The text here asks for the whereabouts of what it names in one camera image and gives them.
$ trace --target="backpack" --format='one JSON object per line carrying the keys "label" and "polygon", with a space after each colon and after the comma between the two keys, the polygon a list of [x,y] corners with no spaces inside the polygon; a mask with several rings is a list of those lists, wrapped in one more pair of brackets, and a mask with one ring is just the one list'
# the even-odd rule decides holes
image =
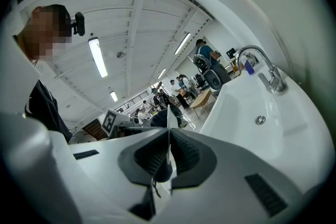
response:
{"label": "backpack", "polygon": [[194,55],[194,65],[198,67],[202,71],[202,73],[206,70],[209,70],[211,67],[211,56],[209,59],[205,58],[204,55],[200,54],[201,47],[196,49],[196,53]]}

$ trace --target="faucet handle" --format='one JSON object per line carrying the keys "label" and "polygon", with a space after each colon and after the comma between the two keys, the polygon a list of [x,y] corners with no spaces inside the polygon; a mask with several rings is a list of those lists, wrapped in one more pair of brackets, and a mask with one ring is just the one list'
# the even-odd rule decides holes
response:
{"label": "faucet handle", "polygon": [[268,79],[265,77],[265,75],[263,73],[259,73],[258,77],[261,79],[261,81],[263,82],[263,84],[265,85],[267,91],[274,93],[275,89],[279,83],[279,79],[272,76],[272,79],[270,81],[268,81]]}

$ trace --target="faucet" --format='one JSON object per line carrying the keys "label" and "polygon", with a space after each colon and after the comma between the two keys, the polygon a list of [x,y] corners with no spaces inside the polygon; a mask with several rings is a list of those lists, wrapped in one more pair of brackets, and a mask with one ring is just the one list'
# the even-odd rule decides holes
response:
{"label": "faucet", "polygon": [[271,80],[268,81],[268,79],[265,77],[265,75],[263,73],[259,73],[258,77],[261,79],[261,81],[263,82],[263,84],[265,85],[266,89],[269,92],[282,92],[285,88],[286,88],[286,84],[283,81],[282,77],[280,76],[279,70],[278,68],[272,64],[272,62],[269,60],[269,58],[267,57],[267,55],[265,54],[265,52],[254,45],[249,45],[246,47],[243,47],[242,49],[239,50],[239,52],[236,55],[236,60],[237,60],[237,67],[238,70],[241,71],[242,67],[240,65],[240,57],[242,56],[243,52],[245,50],[248,49],[254,49],[256,50],[263,58],[263,60],[265,61],[265,63],[267,64],[267,66],[269,67],[268,72],[271,75]]}

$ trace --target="blue striped object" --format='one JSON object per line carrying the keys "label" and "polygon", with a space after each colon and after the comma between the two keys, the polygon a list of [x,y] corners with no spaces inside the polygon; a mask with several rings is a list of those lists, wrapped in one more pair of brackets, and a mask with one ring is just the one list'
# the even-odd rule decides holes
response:
{"label": "blue striped object", "polygon": [[253,67],[251,66],[251,64],[248,60],[246,60],[244,66],[245,66],[245,69],[247,70],[249,75],[252,75],[254,73],[254,69],[253,69]]}

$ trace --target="hat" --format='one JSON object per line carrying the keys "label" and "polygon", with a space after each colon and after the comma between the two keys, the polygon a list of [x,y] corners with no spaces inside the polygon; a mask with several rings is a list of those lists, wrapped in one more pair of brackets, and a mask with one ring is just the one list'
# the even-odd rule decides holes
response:
{"label": "hat", "polygon": [[196,46],[197,46],[198,44],[200,44],[201,42],[204,43],[204,41],[203,41],[202,39],[198,39],[198,40],[196,41]]}

